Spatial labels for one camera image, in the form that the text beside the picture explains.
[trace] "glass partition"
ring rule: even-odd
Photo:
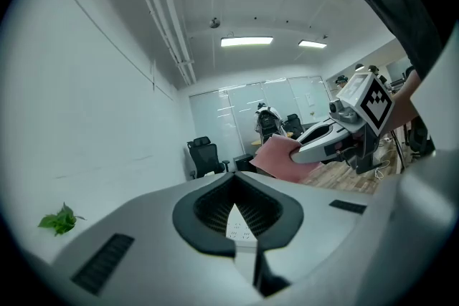
[[[260,135],[255,132],[255,112],[260,102],[275,108],[281,118],[296,114],[302,124],[328,117],[329,98],[320,77],[280,78],[228,87],[190,97],[196,137],[208,136],[217,144],[220,161],[255,155]]]
[[[189,101],[197,138],[209,137],[217,145],[219,161],[228,160],[229,169],[234,171],[233,158],[241,156],[244,151],[228,93],[204,93],[191,96]]]
[[[262,88],[265,91],[268,105],[275,108],[283,121],[287,120],[287,116],[296,114],[300,117],[300,110],[293,96],[292,89],[286,78],[279,80],[267,80],[262,83]]]
[[[255,132],[255,112],[259,103],[268,104],[260,83],[246,85],[228,91],[229,100],[234,105],[233,110],[236,118],[237,128],[240,132],[242,145],[246,153],[255,154],[260,147],[256,144],[260,134]]]

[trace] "white robot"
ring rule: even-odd
[[[376,168],[373,152],[394,103],[370,72],[356,73],[330,102],[329,118],[309,128],[291,153],[296,163],[346,161],[357,173]]]

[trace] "black office chair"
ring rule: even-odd
[[[424,157],[434,151],[435,147],[430,139],[427,128],[421,118],[411,121],[411,129],[408,130],[408,142],[412,151],[413,158]]]
[[[287,116],[287,121],[284,123],[284,130],[288,133],[291,132],[293,135],[292,139],[298,139],[301,134],[304,133],[303,126],[301,125],[300,118],[296,114]]]
[[[222,173],[226,169],[226,172],[228,172],[228,164],[230,162],[219,162],[217,146],[211,144],[208,137],[196,138],[192,142],[188,142],[187,145],[197,170],[197,173],[196,171],[190,172],[192,178],[204,177],[206,173],[212,171]]]

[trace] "red cloth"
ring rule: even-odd
[[[301,143],[296,140],[274,134],[261,146],[250,163],[280,180],[299,183],[321,165],[320,162],[293,162],[290,153],[300,147]]]

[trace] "cable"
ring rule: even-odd
[[[374,170],[374,177],[376,177],[378,180],[382,180],[382,179],[384,178],[384,174],[381,172],[381,170],[382,170],[383,168],[389,167],[389,165],[390,165],[390,160],[385,160],[385,161],[383,161],[382,158],[383,158],[386,154],[388,154],[389,152],[394,152],[394,151],[395,151],[395,149],[390,149],[390,150],[388,150],[388,151],[387,151],[385,154],[383,154],[383,155],[381,156],[381,158],[379,159],[379,162],[381,163],[381,166],[378,167],[378,168],[376,168],[376,170]]]
[[[403,158],[403,155],[402,155],[402,147],[400,147],[400,143],[399,143],[399,140],[397,138],[397,136],[395,135],[395,132],[392,130],[390,132],[392,134],[392,137],[394,138],[394,142],[395,142],[395,148],[397,148],[397,153],[400,157],[400,162],[402,162],[402,171],[403,172],[405,170],[405,165],[404,165],[404,158]]]

